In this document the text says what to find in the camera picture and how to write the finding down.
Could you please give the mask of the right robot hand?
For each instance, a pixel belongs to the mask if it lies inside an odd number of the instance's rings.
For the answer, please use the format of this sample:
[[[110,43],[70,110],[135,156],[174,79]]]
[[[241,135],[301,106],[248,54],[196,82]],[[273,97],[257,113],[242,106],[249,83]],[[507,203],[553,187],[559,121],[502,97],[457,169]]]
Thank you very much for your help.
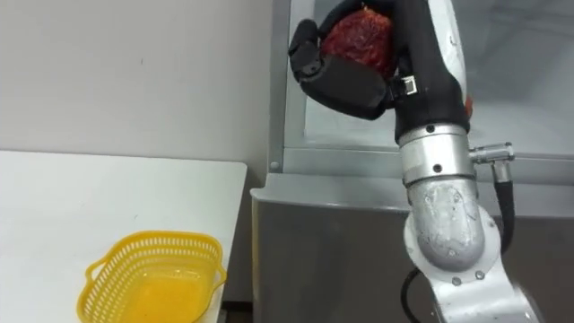
[[[470,129],[449,1],[342,1],[321,23],[298,22],[288,57],[301,90],[323,106],[366,120],[392,109],[396,139],[435,124]]]

